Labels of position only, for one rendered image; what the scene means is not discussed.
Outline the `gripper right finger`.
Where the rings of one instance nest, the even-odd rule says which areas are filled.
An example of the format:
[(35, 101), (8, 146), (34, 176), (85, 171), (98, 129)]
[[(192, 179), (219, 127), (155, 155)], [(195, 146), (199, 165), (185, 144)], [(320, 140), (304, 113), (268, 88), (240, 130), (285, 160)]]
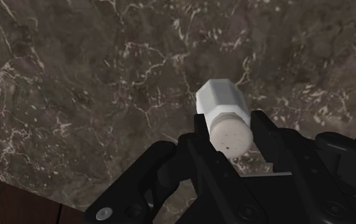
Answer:
[(356, 139), (322, 132), (311, 140), (251, 113), (254, 143), (277, 173), (289, 172), (309, 224), (356, 224)]

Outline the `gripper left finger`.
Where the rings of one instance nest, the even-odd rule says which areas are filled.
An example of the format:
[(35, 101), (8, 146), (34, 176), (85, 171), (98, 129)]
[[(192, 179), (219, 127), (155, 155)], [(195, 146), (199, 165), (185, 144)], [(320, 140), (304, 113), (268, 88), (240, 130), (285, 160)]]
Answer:
[(175, 224), (252, 224), (252, 195), (223, 153), (211, 145), (203, 114), (177, 143), (153, 143), (86, 209), (83, 224), (153, 224), (181, 181), (196, 199)]

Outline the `white salt shaker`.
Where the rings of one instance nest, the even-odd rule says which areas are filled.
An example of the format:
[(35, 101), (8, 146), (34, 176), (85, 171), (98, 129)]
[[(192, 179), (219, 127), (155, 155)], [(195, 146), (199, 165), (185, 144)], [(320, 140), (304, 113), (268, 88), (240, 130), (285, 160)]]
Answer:
[(196, 112), (205, 116), (213, 147), (227, 158), (241, 157), (251, 148), (250, 111), (229, 79), (208, 80), (196, 93)]

